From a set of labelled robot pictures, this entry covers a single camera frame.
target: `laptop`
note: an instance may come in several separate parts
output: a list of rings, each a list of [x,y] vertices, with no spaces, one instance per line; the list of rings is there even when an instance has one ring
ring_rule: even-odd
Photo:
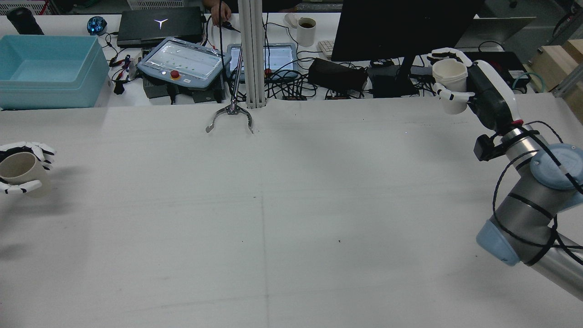
[[[196,43],[202,40],[201,9],[181,7],[124,11],[117,46],[155,47],[166,37]]]
[[[502,44],[535,19],[536,17],[474,18],[455,47],[477,48],[485,41],[496,41]]]

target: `light blue storage box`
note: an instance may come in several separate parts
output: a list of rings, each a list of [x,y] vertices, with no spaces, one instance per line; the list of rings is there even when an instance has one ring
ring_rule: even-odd
[[[93,107],[108,71],[96,36],[4,36],[0,107]]]

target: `robot finger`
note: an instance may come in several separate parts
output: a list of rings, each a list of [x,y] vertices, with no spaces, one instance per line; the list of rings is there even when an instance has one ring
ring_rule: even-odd
[[[463,51],[453,48],[439,48],[432,50],[431,56],[441,58],[445,57],[456,58],[460,62],[462,62],[466,67],[472,66],[472,60],[470,60],[470,58],[468,58],[468,56],[466,56],[466,54],[464,54]]]
[[[55,163],[55,157],[52,156],[52,155],[49,155],[49,154],[44,154],[44,162],[43,162],[43,165],[44,165],[44,163],[54,164]]]
[[[471,97],[474,97],[476,94],[473,92],[456,92],[447,89],[441,83],[435,83],[434,90],[437,95],[444,99],[449,99],[450,102],[455,103],[467,103]]]
[[[43,183],[40,180],[32,180],[29,182],[25,182],[17,187],[20,188],[23,193],[27,193],[29,191],[37,190],[42,185]]]
[[[0,145],[0,151],[5,152],[13,148],[22,148],[26,146],[26,141],[13,142],[11,144]]]
[[[38,158],[38,160],[40,160],[41,162],[44,162],[44,160],[45,160],[44,153],[43,153],[43,150],[39,146],[33,145],[32,142],[27,142],[27,146],[30,147],[30,149],[33,151],[33,154]]]
[[[31,142],[31,143],[33,145],[39,147],[40,149],[42,149],[43,153],[45,153],[47,155],[56,155],[57,154],[57,151],[53,147],[51,147],[47,144],[44,144],[42,142]]]
[[[43,183],[39,180],[33,180],[23,184],[11,185],[7,183],[0,182],[0,189],[4,191],[5,194],[22,194],[28,191],[33,191],[40,188]]]

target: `beige cup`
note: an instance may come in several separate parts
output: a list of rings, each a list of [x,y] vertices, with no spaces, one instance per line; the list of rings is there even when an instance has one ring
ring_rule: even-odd
[[[8,156],[0,162],[0,178],[10,184],[23,184],[33,180],[40,180],[40,188],[28,191],[25,195],[39,198],[51,191],[51,180],[36,156],[29,152],[19,152]]]
[[[302,17],[297,21],[297,42],[300,46],[309,47],[314,44],[316,21]]]
[[[453,58],[440,60],[433,64],[433,77],[436,82],[443,84],[450,91],[466,92],[468,68]],[[448,114],[459,114],[468,106],[467,103],[452,102],[444,98],[441,98],[441,104]]]

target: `computer monitor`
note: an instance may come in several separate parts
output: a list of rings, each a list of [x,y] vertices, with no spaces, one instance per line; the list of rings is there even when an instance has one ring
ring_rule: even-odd
[[[344,0],[332,61],[403,57],[385,79],[391,97],[414,95],[409,79],[415,56],[455,47],[484,0]]]

